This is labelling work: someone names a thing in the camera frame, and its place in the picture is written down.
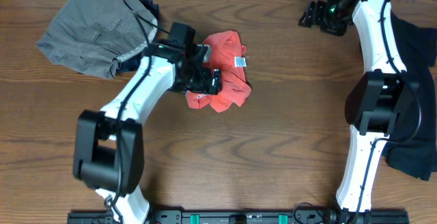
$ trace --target green strip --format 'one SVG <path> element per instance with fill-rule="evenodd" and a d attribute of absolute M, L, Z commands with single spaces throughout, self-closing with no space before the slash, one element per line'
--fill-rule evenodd
<path fill-rule="evenodd" d="M 200 217 L 198 214 L 192 214 L 190 216 L 190 224 L 199 224 L 200 223 Z"/>
<path fill-rule="evenodd" d="M 288 215 L 280 214 L 279 215 L 279 224 L 288 224 Z"/>

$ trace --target black cloth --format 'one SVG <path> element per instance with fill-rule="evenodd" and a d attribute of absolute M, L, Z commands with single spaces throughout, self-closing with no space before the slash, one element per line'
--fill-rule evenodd
<path fill-rule="evenodd" d="M 429 180 L 437 171 L 436 149 L 436 93 L 434 80 L 428 67 L 434 66 L 437 57 L 437 29 L 419 28 L 391 14 L 391 23 L 397 50 L 409 74 L 419 82 L 417 96 L 422 108 L 422 124 L 417 136 L 407 145 L 388 143 L 382 153 L 390 167 L 410 176 Z M 398 123 L 390 138 L 409 137 L 417 126 L 419 113 L 411 105 L 406 118 Z"/>

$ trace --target gray cloth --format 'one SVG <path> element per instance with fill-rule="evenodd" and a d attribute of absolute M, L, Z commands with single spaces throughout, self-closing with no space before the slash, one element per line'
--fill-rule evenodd
<path fill-rule="evenodd" d="M 153 24 L 155 17 L 139 0 L 124 0 Z M 37 47 L 56 65 L 77 72 L 114 78 L 117 67 L 147 43 L 133 12 L 123 0 L 68 0 L 56 14 Z M 150 41 L 156 28 L 139 20 Z"/>

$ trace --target folded red garment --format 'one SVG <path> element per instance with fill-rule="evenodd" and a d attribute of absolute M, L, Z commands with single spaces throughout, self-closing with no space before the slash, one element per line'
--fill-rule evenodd
<path fill-rule="evenodd" d="M 232 103 L 241 107 L 252 89 L 246 83 L 243 68 L 236 67 L 235 57 L 241 57 L 246 52 L 246 46 L 241 45 L 238 33 L 234 31 L 215 33 L 203 43 L 212 48 L 210 61 L 204 66 L 221 70 L 222 90 L 213 96 L 189 92 L 186 94 L 188 106 L 201 109 L 210 104 L 217 112 L 227 110 Z"/>

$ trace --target wooden table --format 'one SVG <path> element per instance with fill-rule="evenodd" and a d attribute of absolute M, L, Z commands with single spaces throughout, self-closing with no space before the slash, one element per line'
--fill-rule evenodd
<path fill-rule="evenodd" d="M 76 119 L 112 100 L 131 74 L 107 81 L 53 66 L 35 47 L 67 0 L 0 0 L 0 223 L 65 223 L 102 199 L 72 176 Z M 144 195 L 186 209 L 328 205 L 343 177 L 347 95 L 363 74 L 358 34 L 298 27 L 311 0 L 154 0 L 164 28 L 202 36 L 235 30 L 247 45 L 246 103 L 192 110 L 166 93 L 144 128 Z M 393 0 L 401 18 L 437 27 L 437 0 Z M 432 69 L 435 76 L 437 69 Z M 380 162 L 375 208 L 437 219 L 436 174 L 414 179 Z"/>

